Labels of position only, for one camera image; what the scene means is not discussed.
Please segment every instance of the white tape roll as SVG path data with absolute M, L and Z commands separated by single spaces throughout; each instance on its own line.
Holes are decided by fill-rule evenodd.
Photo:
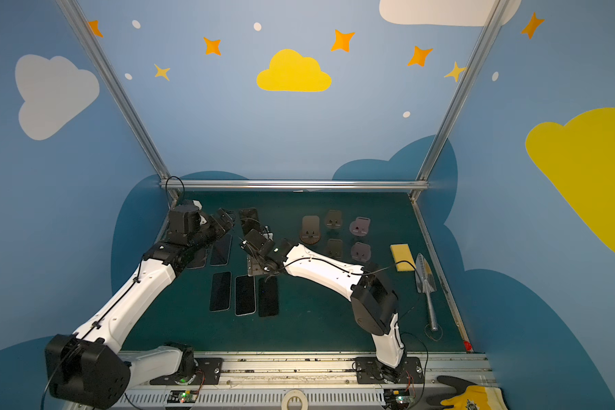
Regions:
M 308 410 L 308 398 L 305 397 L 300 390 L 289 390 L 285 397 L 283 397 L 283 402 L 280 404 L 280 408 L 282 410 L 288 410 L 289 401 L 293 398 L 298 398 L 301 401 L 301 410 Z

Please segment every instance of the green tabletop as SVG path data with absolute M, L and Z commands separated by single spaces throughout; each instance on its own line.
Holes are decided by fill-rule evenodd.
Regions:
M 324 253 L 328 239 L 341 239 L 345 262 L 354 262 L 350 249 L 359 239 L 349 232 L 349 224 L 356 217 L 371 218 L 369 234 L 361 239 L 371 246 L 371 261 L 381 267 L 393 265 L 390 245 L 408 243 L 414 257 L 422 253 L 433 266 L 405 193 L 188 192 L 186 198 L 201 201 L 207 213 L 220 207 L 234 211 L 255 207 L 260 221 L 269 225 L 277 242 L 284 237 L 298 242 L 303 216 L 318 215 L 321 239 L 308 247 Z M 341 229 L 326 228 L 324 219 L 329 209 L 342 211 Z M 351 302 L 300 277 L 286 274 L 279 277 L 278 316 L 259 317 L 257 313 L 235 316 L 235 277 L 246 275 L 246 254 L 238 246 L 243 236 L 239 221 L 231 234 L 233 244 L 228 265 L 209 266 L 208 255 L 204 268 L 185 270 L 141 316 L 125 340 L 124 350 L 154 349 L 169 341 L 189 344 L 197 351 L 375 350 L 371 335 L 353 320 Z M 225 271 L 230 271 L 233 278 L 231 307 L 223 312 L 210 312 L 212 275 Z M 462 339 L 439 281 L 432 298 L 443 334 L 439 341 L 433 341 L 424 334 L 428 316 L 426 298 L 416 291 L 414 272 L 397 272 L 394 266 L 386 272 L 399 295 L 400 332 L 418 336 L 429 351 L 463 352 Z M 408 350 L 424 350 L 414 337 L 404 334 L 402 339 Z

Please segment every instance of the work glove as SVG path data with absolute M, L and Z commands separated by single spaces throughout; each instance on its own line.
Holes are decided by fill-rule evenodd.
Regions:
M 455 394 L 435 394 L 426 402 L 430 410 L 508 410 L 498 387 L 479 386 L 476 383 L 451 376 L 438 376 L 437 381 L 456 389 Z

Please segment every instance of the wall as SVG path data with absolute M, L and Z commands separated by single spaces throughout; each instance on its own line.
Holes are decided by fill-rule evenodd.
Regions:
M 509 408 L 615 409 L 615 1 L 522 1 L 429 180 L 419 205 Z
M 0 1 L 0 383 L 24 386 L 10 408 L 38 408 L 43 346 L 111 296 L 117 215 L 152 174 L 54 0 Z
M 330 180 L 435 134 L 493 2 L 79 3 L 172 174 Z

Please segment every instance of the sponge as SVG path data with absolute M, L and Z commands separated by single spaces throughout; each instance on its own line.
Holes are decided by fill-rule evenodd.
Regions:
M 412 257 L 412 252 L 410 252 L 410 247 L 407 243 L 390 245 L 389 248 L 392 251 L 392 256 L 394 256 L 394 263 L 400 260 L 409 260 L 411 264 L 414 264 L 414 258 Z M 414 268 L 406 262 L 401 262 L 396 266 L 396 270 L 399 272 L 407 272 L 414 271 Z

